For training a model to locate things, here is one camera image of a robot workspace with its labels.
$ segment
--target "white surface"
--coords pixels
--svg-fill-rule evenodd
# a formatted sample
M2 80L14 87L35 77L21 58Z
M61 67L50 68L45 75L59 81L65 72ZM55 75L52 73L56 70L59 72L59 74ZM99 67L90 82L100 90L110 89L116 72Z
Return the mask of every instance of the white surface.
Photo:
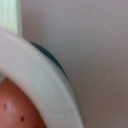
M48 128L84 128L76 99L60 69L35 47L0 30L0 72L36 106Z
M24 36L60 61L86 128L127 128L128 1L21 1Z

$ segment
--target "gray wall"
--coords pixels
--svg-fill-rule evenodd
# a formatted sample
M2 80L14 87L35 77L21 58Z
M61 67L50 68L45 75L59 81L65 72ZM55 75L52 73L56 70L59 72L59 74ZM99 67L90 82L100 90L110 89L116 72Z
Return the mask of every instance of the gray wall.
M60 61L86 128L127 128L128 1L21 2L24 37Z

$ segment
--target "white rim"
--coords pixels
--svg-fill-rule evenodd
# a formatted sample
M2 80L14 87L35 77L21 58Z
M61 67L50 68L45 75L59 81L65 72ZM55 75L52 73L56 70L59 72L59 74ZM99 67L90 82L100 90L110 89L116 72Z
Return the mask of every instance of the white rim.
M84 128L63 73L23 39L0 30L0 72L32 100L48 128Z

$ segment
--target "white curved object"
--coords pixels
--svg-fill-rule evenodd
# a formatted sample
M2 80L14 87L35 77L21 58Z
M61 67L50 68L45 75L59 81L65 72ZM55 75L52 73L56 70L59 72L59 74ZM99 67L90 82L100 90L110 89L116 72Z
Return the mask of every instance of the white curved object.
M0 30L0 72L35 104L48 128L84 128L60 69L25 40Z

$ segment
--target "dark spot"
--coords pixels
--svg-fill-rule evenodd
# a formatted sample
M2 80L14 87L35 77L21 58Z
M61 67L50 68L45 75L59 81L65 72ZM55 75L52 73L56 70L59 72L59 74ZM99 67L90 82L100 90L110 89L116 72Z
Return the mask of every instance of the dark spot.
M4 103L3 108L5 111L9 109L9 104L7 102Z
M21 122L24 122L24 120L25 120L24 116L22 116L20 120L21 120Z

